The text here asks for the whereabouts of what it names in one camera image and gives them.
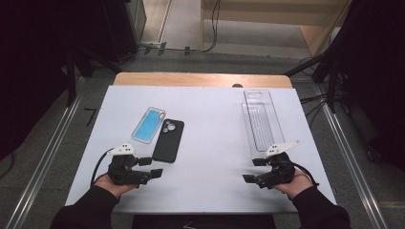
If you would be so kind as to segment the black phone case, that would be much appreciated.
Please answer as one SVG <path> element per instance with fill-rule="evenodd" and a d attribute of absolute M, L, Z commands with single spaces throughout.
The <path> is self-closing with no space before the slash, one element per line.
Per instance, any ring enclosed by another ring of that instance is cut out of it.
<path fill-rule="evenodd" d="M 183 121 L 169 118 L 163 120 L 160 134 L 152 154 L 154 160 L 168 163 L 173 163 L 176 160 L 183 128 Z"/>

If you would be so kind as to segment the person's left hand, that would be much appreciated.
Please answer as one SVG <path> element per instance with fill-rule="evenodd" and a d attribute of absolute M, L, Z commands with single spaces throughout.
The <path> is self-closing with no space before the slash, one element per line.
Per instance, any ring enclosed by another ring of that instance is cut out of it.
<path fill-rule="evenodd" d="M 101 187 L 101 188 L 107 190 L 112 195 L 114 195 L 116 198 L 120 198 L 123 194 L 139 187 L 137 184 L 116 185 L 116 184 L 114 184 L 114 182 L 111 180 L 111 178 L 108 175 L 103 175 L 103 176 L 98 177 L 95 181 L 95 186 L 98 186 L 98 187 Z"/>

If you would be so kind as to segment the wooden table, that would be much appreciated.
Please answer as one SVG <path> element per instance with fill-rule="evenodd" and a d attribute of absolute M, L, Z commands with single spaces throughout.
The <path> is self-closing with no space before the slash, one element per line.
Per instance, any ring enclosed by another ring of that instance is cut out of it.
<path fill-rule="evenodd" d="M 176 87 L 232 87 L 291 89 L 285 75 L 232 73 L 119 73 L 114 84 Z"/>

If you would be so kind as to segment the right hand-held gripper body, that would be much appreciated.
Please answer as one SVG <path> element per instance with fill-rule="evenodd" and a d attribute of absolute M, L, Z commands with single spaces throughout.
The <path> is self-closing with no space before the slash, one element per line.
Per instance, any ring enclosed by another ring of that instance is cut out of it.
<path fill-rule="evenodd" d="M 255 176 L 255 183 L 260 188 L 271 189 L 275 185 L 291 182 L 295 168 L 287 155 L 287 150 L 299 144 L 300 141 L 272 144 L 262 157 L 266 159 L 271 171 Z"/>

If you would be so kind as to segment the black cabinet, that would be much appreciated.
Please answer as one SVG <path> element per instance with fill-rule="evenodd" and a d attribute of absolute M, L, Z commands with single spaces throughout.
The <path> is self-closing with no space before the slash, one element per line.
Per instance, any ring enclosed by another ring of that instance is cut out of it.
<path fill-rule="evenodd" d="M 72 0 L 76 39 L 104 59 L 121 62 L 139 50 L 147 21 L 143 0 Z"/>

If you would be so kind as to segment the light wooden shelf unit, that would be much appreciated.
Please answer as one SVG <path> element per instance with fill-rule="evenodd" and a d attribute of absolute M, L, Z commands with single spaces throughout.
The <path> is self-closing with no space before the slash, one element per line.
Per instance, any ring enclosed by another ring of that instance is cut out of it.
<path fill-rule="evenodd" d="M 352 0 L 220 0 L 220 19 L 298 25 L 312 56 L 341 27 Z"/>

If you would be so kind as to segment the clear plastic tray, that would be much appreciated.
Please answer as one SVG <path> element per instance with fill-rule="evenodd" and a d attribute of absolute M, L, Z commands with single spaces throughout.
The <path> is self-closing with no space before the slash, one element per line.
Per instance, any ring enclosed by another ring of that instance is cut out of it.
<path fill-rule="evenodd" d="M 265 157 L 269 148 L 285 142 L 269 90 L 245 90 L 242 111 L 253 158 Z"/>

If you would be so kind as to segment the person's right hand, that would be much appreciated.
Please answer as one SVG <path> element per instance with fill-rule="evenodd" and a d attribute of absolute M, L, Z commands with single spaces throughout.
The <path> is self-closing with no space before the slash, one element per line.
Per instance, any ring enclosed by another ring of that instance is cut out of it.
<path fill-rule="evenodd" d="M 312 187 L 310 178 L 302 171 L 296 170 L 290 183 L 282 183 L 274 186 L 274 189 L 286 194 L 290 199 Z"/>

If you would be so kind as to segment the white table board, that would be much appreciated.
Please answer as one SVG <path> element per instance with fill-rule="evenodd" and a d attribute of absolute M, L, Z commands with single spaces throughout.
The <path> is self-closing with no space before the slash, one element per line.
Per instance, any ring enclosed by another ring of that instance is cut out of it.
<path fill-rule="evenodd" d="M 266 172 L 251 161 L 242 111 L 244 89 L 111 86 L 98 113 L 66 202 L 75 203 L 93 174 L 111 161 L 106 151 L 127 142 L 149 107 L 184 122 L 177 158 L 122 196 L 117 211 L 131 214 L 272 214 L 295 208 L 276 190 L 247 184 L 243 175 Z"/>

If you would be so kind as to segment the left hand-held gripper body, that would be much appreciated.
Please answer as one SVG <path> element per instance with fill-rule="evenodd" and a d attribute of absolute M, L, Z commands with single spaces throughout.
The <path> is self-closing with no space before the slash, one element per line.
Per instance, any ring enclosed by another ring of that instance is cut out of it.
<path fill-rule="evenodd" d="M 133 167 L 139 165 L 140 157 L 135 157 L 135 149 L 130 143 L 123 143 L 107 152 L 112 156 L 108 167 L 108 176 L 116 185 L 145 185 L 151 178 L 150 172 L 134 171 Z"/>

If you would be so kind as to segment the black stand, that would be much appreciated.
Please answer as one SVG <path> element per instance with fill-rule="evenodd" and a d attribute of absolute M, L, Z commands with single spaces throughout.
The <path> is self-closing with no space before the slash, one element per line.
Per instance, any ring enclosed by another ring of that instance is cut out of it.
<path fill-rule="evenodd" d="M 334 101 L 335 101 L 335 87 L 338 77 L 338 60 L 335 56 L 335 50 L 333 48 L 327 48 L 321 54 L 310 58 L 297 67 L 289 70 L 285 73 L 286 76 L 291 77 L 299 72 L 302 72 L 309 67 L 316 65 L 311 78 L 314 83 L 322 83 L 326 77 L 329 78 L 328 91 L 327 91 L 327 104 L 330 110 L 335 113 Z"/>
<path fill-rule="evenodd" d="M 71 107 L 76 99 L 75 69 L 78 69 L 81 75 L 84 77 L 92 77 L 96 70 L 91 63 L 91 61 L 94 60 L 114 73 L 122 72 L 121 68 L 85 47 L 68 45 L 65 48 L 65 53 L 68 107 Z"/>

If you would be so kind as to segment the clear blue phone case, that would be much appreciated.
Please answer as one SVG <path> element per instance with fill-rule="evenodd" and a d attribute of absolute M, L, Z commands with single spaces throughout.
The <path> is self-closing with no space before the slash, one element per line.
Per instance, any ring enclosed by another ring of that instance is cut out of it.
<path fill-rule="evenodd" d="M 131 138 L 141 143 L 150 143 L 165 118 L 165 115 L 166 111 L 149 107 L 142 116 L 136 129 L 132 132 Z"/>

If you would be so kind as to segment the metal floor rail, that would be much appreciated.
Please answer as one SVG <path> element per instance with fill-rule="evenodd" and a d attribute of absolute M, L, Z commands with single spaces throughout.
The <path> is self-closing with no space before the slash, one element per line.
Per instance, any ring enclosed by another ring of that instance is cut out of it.
<path fill-rule="evenodd" d="M 81 76 L 75 86 L 76 98 L 73 100 L 72 104 L 64 110 L 63 116 L 61 116 L 55 128 L 45 152 L 40 158 L 31 179 L 26 185 L 21 197 L 16 204 L 16 207 L 14 208 L 6 229 L 21 229 L 52 165 L 53 159 L 59 149 L 59 146 L 70 126 L 70 123 L 72 122 L 72 119 L 81 101 L 85 86 L 86 79 Z"/>
<path fill-rule="evenodd" d="M 310 120 L 333 196 L 350 214 L 353 229 L 389 229 L 387 220 L 366 180 L 342 122 L 321 99 L 317 117 Z"/>

